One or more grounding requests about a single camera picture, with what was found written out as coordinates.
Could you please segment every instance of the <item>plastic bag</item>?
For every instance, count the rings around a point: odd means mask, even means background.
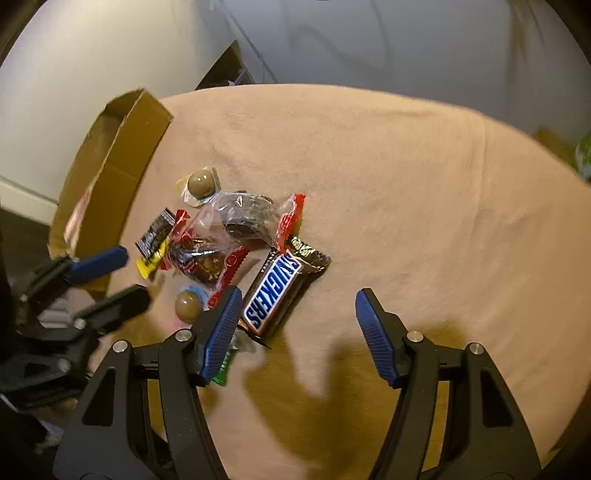
[[[166,257],[173,267],[206,289],[207,306],[212,309],[249,251],[236,243],[221,244],[184,233],[180,240],[171,242]]]
[[[202,207],[186,232],[192,237],[220,243],[242,244],[260,239],[285,251],[285,242],[296,226],[305,195],[292,195],[280,208],[263,195],[220,192]]]

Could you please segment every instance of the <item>blue gripper pad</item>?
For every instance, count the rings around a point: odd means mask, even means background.
[[[73,285],[84,285],[124,267],[128,260],[129,254],[125,247],[110,248],[94,257],[85,258],[72,264],[66,278]]]
[[[217,375],[232,341],[242,313],[242,294],[237,288],[226,303],[209,340],[205,344],[203,368],[199,374],[206,382]]]
[[[355,297],[355,315],[379,376],[392,387],[398,378],[394,367],[394,348],[363,290],[359,290]]]

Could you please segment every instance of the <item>round chocolate candy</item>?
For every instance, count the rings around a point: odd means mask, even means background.
[[[202,311],[203,302],[195,292],[183,290],[177,295],[174,302],[174,312],[182,322],[193,324]]]
[[[199,170],[189,177],[187,189],[197,200],[213,195],[216,190],[216,183],[213,173],[209,170]]]

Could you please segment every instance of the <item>baseboard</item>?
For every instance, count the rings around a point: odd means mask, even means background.
[[[54,202],[2,178],[0,178],[0,205],[3,209],[45,225],[51,224],[57,208]]]

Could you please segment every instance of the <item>snickers logo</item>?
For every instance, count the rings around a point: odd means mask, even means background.
[[[302,268],[302,264],[289,252],[277,257],[269,267],[242,312],[243,318],[257,335],[265,329],[285,292]]]

